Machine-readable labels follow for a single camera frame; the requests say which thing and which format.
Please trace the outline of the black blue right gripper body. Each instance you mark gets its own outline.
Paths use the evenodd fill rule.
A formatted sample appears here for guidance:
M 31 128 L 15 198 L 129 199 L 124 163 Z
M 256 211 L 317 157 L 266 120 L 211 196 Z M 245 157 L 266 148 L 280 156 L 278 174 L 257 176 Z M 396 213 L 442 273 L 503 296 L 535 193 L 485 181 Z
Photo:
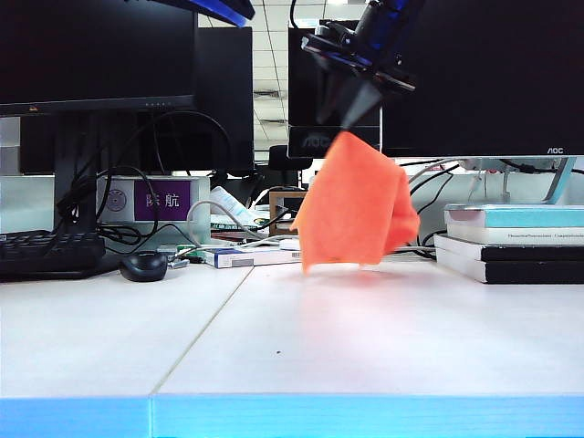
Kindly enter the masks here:
M 423 1 L 370 1 L 356 28 L 336 21 L 302 37 L 301 49 L 347 65 L 352 75 L 380 89 L 415 90 L 400 70 L 401 44 L 424 6 Z

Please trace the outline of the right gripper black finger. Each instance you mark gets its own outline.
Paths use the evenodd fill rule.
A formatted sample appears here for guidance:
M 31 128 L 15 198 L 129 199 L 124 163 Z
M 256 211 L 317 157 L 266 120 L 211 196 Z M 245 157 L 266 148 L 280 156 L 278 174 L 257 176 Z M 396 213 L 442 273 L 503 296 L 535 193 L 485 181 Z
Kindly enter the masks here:
M 349 111 L 353 75 L 347 65 L 317 56 L 317 121 L 340 126 Z
M 343 91 L 341 128 L 349 130 L 371 110 L 378 108 L 383 96 L 369 81 L 354 80 Z

